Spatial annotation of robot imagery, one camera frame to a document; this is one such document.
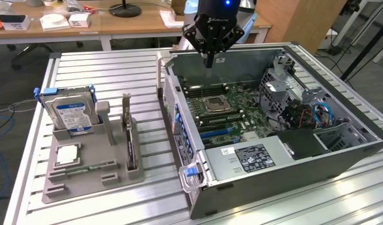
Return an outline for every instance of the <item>lamp base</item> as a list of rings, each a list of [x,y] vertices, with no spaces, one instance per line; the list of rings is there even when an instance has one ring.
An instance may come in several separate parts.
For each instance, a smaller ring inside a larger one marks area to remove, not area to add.
[[[109,7],[109,12],[112,15],[119,17],[135,17],[142,13],[142,9],[139,6],[127,4],[127,7],[123,8],[121,4],[116,4]]]

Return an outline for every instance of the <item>metal table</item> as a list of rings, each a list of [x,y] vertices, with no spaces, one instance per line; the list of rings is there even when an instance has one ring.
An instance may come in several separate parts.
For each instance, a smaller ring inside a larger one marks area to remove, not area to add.
[[[300,47],[291,47],[383,129],[383,115]],[[4,224],[383,224],[383,150],[331,180],[190,220],[156,97],[155,60],[162,50],[167,49],[64,53],[49,60],[43,88],[93,83],[97,99],[111,103],[111,118],[121,113],[121,94],[132,94],[147,179],[44,204],[52,121],[39,104]],[[296,75],[308,87],[318,85],[299,67]]]

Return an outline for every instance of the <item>cpu socket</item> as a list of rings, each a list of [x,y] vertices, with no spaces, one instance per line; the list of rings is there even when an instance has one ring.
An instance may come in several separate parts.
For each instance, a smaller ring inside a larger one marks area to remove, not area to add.
[[[224,112],[224,111],[231,110],[230,103],[227,101],[227,98],[223,95],[204,97],[203,102],[204,102],[207,111],[211,113]]]

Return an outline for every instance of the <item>gray carpet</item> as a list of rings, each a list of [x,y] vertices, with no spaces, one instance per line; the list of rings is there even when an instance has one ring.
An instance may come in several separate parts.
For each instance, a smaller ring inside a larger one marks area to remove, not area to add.
[[[341,16],[335,22],[334,28],[341,30],[347,20],[347,16]],[[361,25],[363,20],[358,19],[354,23],[354,27]],[[346,70],[350,66],[355,56],[369,43],[374,33],[379,28],[371,26],[370,31],[365,35],[359,42],[359,45],[351,48],[351,54],[346,54],[341,60],[339,67]],[[162,38],[162,47],[171,46],[175,42],[175,38]],[[113,41],[113,50],[119,49],[136,49],[136,48],[150,48],[151,38],[144,39],[128,39],[123,41]],[[85,41],[84,47],[77,48],[75,42],[67,43],[52,43],[51,48],[57,52],[80,52],[80,51],[100,51],[101,45],[99,41]],[[363,60],[363,63],[369,58],[378,52],[383,46],[383,39],[381,40],[377,47],[370,52],[369,56]],[[32,52],[28,57],[20,62],[23,69],[20,71],[13,71],[11,69],[11,59],[24,49],[25,45],[17,45],[17,50],[11,52],[4,45],[0,45],[0,103],[15,103],[25,99],[32,98],[32,91],[35,87],[41,86],[44,72],[48,62],[48,53],[43,49],[37,49]],[[338,60],[341,55],[331,56],[334,60]],[[333,62],[329,58],[319,58],[322,63],[327,66],[333,66]],[[341,75],[338,69],[333,70],[337,75]],[[383,60],[381,64],[370,63],[365,69],[358,73],[357,77],[351,80],[353,86],[361,95],[369,100],[369,102],[381,110],[383,113]],[[20,106],[20,109],[32,108],[35,103],[28,103]],[[31,127],[33,112],[23,112],[15,114],[15,127],[12,131],[0,139],[0,151],[5,157],[7,166],[11,175],[11,187],[9,191],[5,192],[3,196],[9,196],[13,182],[16,179],[16,173],[20,165],[20,159],[23,154],[23,149],[25,145],[28,130]],[[9,113],[0,113],[0,115],[9,116]],[[0,167],[0,190],[4,189],[5,180],[4,172]],[[3,223],[5,217],[5,210],[8,206],[8,200],[0,200],[0,224]]]

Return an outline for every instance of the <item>blue hard drive label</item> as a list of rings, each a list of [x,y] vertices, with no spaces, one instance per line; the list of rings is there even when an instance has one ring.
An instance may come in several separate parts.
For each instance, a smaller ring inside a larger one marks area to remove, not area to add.
[[[91,129],[89,116],[84,113],[84,103],[75,103],[56,106],[61,121],[71,132],[80,132]]]
[[[263,144],[235,150],[246,172],[254,172],[275,166],[274,160]]]

